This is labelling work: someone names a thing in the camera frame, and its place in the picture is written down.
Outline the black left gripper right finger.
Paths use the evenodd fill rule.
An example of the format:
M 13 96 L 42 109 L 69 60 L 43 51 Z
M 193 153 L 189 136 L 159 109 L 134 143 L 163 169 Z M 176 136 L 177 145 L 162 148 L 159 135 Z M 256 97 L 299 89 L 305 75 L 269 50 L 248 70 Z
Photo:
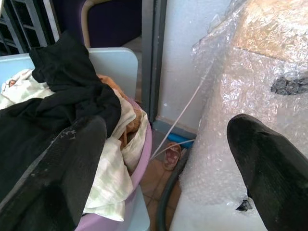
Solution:
M 308 229 L 308 159 L 283 135 L 239 114 L 227 140 L 256 209 L 269 231 Z

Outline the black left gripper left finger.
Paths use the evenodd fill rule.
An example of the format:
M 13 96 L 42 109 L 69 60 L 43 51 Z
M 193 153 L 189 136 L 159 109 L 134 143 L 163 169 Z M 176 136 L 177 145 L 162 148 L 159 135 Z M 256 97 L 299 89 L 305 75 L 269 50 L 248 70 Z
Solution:
M 107 136 L 99 116 L 78 119 L 40 151 L 0 151 L 0 228 L 73 231 L 79 224 Z

